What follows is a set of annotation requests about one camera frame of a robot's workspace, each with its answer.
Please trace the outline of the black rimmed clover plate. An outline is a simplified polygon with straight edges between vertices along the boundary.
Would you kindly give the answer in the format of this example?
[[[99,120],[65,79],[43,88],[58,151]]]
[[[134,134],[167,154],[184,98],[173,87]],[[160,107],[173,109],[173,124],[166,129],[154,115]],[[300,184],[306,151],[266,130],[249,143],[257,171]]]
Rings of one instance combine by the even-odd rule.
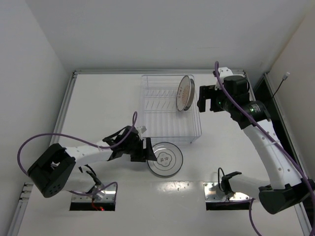
[[[156,161],[148,161],[149,170],[158,177],[175,176],[181,169],[184,158],[181,150],[172,143],[160,142],[153,146]]]

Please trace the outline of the orange sunburst plate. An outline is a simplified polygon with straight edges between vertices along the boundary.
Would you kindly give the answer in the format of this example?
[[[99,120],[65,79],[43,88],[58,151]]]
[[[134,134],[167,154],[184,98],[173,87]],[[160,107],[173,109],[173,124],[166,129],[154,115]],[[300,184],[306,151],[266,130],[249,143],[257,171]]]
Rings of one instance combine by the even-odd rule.
[[[183,111],[189,101],[191,89],[191,81],[189,76],[185,75],[178,86],[177,95],[176,95],[176,105],[178,111]]]

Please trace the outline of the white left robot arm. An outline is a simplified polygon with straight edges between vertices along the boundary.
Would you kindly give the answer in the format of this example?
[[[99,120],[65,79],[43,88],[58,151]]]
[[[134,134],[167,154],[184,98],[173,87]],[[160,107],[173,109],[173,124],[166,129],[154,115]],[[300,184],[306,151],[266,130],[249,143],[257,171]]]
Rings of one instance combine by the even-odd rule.
[[[150,138],[143,138],[145,127],[126,126],[96,144],[82,140],[83,145],[63,147],[59,143],[49,146],[28,168],[27,175],[45,198],[61,191],[87,195],[98,184],[96,175],[89,171],[91,184],[79,184],[73,179],[83,167],[92,163],[112,161],[128,155],[132,162],[156,161]]]

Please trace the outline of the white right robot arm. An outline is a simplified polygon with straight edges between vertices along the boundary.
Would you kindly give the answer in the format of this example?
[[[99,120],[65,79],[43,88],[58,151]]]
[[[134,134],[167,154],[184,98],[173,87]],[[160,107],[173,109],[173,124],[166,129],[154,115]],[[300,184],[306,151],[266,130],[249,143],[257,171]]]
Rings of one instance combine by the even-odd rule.
[[[242,192],[260,201],[270,214],[314,197],[315,182],[284,153],[265,105],[250,99],[249,83],[242,76],[225,77],[223,83],[200,86],[197,106],[202,113],[210,100],[210,111],[226,111],[254,145],[268,181],[246,177],[239,171],[223,175],[219,188],[226,195]]]

